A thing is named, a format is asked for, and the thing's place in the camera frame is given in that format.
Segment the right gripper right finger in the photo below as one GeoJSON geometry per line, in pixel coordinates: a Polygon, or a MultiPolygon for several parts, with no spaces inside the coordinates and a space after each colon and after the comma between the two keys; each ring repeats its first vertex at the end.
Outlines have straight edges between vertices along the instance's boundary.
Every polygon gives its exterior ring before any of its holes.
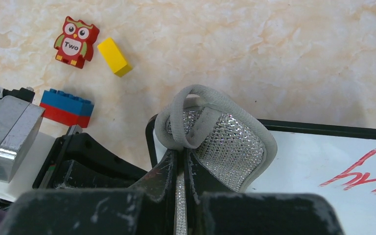
{"type": "Polygon", "coordinates": [[[307,193],[238,193],[185,150],[189,235],[342,235],[332,206],[307,193]]]}

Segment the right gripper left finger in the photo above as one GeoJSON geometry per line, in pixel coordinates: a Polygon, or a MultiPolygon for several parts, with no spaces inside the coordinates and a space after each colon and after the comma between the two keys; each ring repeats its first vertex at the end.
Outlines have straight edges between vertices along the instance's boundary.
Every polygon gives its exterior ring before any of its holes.
{"type": "Polygon", "coordinates": [[[39,189],[13,203],[0,235],[171,235],[177,152],[128,188],[39,189]]]}

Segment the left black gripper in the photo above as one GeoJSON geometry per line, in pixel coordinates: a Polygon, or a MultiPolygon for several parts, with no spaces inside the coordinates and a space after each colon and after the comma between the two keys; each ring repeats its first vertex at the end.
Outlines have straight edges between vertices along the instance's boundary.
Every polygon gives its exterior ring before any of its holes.
{"type": "Polygon", "coordinates": [[[56,138],[33,185],[50,188],[127,188],[147,173],[82,133],[79,125],[56,138]]]}

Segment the small whiteboard with black frame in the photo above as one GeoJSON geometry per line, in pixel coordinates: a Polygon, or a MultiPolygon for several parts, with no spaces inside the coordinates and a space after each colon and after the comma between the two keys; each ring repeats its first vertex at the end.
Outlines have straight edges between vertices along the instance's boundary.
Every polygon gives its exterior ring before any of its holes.
{"type": "Polygon", "coordinates": [[[262,120],[278,144],[248,193],[313,193],[347,235],[376,235],[376,129],[262,120]]]}

